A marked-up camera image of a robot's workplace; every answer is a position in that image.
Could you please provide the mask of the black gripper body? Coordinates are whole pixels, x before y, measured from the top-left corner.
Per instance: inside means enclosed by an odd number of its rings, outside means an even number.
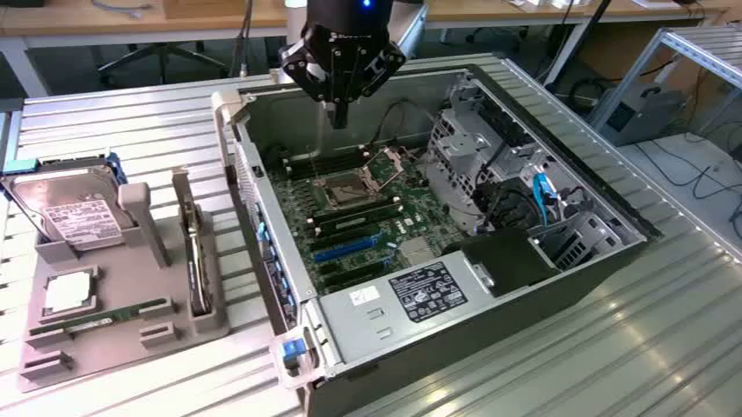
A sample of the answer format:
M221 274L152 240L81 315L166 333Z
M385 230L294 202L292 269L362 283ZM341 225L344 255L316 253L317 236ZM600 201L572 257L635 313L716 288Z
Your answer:
M390 1L309 1L302 38L314 60L332 76L340 98L340 48L349 43L390 42Z

